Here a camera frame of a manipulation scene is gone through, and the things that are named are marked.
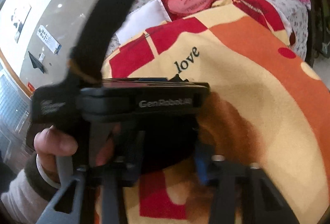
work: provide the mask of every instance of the wall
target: wall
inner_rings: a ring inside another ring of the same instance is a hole
[[[36,25],[51,0],[6,0],[0,11],[0,49],[19,76],[25,52]],[[31,10],[25,21],[18,43],[14,40],[16,29],[11,21],[15,8],[28,2]]]

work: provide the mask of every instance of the sleeve cuff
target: sleeve cuff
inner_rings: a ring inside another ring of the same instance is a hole
[[[41,176],[37,167],[37,153],[34,153],[25,165],[27,182],[32,189],[46,201],[50,201],[57,188],[48,184]]]

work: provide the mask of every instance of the hand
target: hand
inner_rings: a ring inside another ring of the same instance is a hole
[[[116,124],[113,133],[118,134],[119,132],[120,125]],[[78,144],[72,136],[52,126],[36,135],[34,148],[39,156],[44,172],[51,180],[59,182],[55,156],[72,156],[77,151]],[[109,139],[96,156],[96,165],[106,164],[113,156],[113,150],[113,141]]]

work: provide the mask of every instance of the pillow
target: pillow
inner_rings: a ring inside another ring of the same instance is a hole
[[[158,26],[164,20],[171,21],[161,0],[150,0],[128,15],[122,27],[116,32],[120,44],[124,44],[147,28]]]

